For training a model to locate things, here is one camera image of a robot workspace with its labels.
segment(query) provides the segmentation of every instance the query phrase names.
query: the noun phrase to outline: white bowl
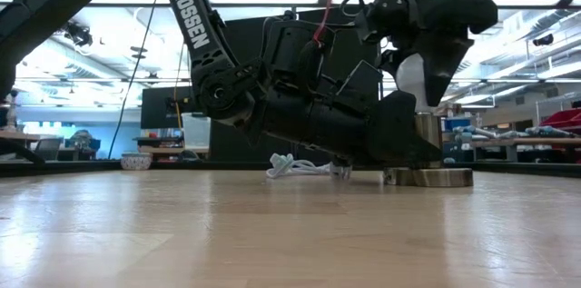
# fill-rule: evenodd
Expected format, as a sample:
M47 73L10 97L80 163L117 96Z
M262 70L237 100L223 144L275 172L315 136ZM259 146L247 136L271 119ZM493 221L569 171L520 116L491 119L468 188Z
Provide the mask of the white bowl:
M151 165L151 153L124 153L121 158L121 167L124 170L147 170Z

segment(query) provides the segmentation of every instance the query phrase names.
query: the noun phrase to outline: wooden surface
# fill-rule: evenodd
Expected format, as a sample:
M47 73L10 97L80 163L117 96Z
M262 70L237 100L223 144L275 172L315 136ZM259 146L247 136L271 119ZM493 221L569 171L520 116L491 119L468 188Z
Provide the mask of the wooden surface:
M4 130L0 130L0 137L8 139L27 140L32 142L40 140L40 135L38 134L9 133Z
M195 153L208 153L208 148L188 148L188 150ZM151 154L179 154L184 151L183 147L151 147L151 146L139 146L140 153L151 153Z
M581 181L150 171L0 181L0 287L581 287Z
M573 144L581 145L581 138L508 138L471 142L472 147L512 146L531 144Z

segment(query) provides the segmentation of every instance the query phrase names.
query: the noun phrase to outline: robotic arm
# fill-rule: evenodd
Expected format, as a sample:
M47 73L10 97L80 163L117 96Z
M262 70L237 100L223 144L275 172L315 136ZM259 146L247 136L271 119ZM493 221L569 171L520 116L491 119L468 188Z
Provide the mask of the robotic arm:
M0 12L0 94L10 91L22 58L90 1L14 0ZM334 40L331 28L321 31L319 24L279 19L271 25L263 55L240 65L209 0L170 2L192 56L197 105L210 118L241 130L251 144L269 134L329 152L346 164L421 166L440 158L439 149L415 132L413 94L397 91L377 101L382 75L376 68L361 62L345 82L321 75ZM371 7L358 15L358 30L369 31L363 41L373 43L370 37L391 34L391 29L402 41L416 40L410 23L407 32L384 28L393 15L381 20L380 30L362 26L383 15ZM414 52L410 46L405 56ZM330 86L326 93L318 89L322 80Z

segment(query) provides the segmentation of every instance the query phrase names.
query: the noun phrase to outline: ceiling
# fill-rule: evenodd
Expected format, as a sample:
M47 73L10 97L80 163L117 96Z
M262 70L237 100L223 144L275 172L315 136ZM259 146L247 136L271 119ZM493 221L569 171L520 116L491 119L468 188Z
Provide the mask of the ceiling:
M545 1L534 1L542 5ZM266 15L280 15L289 7L268 6L217 7L222 19L232 20ZM131 47L140 46L145 35L145 27L151 14L151 7L87 6L74 21L88 26L94 37L94 44L88 48L75 48L62 35L54 35L25 58L25 64L18 66L17 88L28 92L22 94L21 104L64 104L90 106L95 104L118 105L127 92L127 83L107 81L107 78L129 78L132 75L135 52ZM473 36L476 44L472 47L456 78L463 79L530 79L549 73L553 77L576 75L581 69L581 14L574 11L556 10L502 10L499 23L485 33ZM554 43L548 46L534 46L532 40L552 33ZM140 103L141 90L148 86L173 86L176 77L188 78L187 53L182 59L182 35L174 15L167 6L157 6L153 12L151 30L145 49L146 58L140 62L136 78L147 78L154 74L166 81L158 84L135 83L128 96L128 105ZM46 77L103 79L102 82L30 82L26 78ZM523 85L522 83L478 84L474 82L453 83L447 96L449 101L466 94L497 94ZM386 89L393 89L393 83L386 82Z

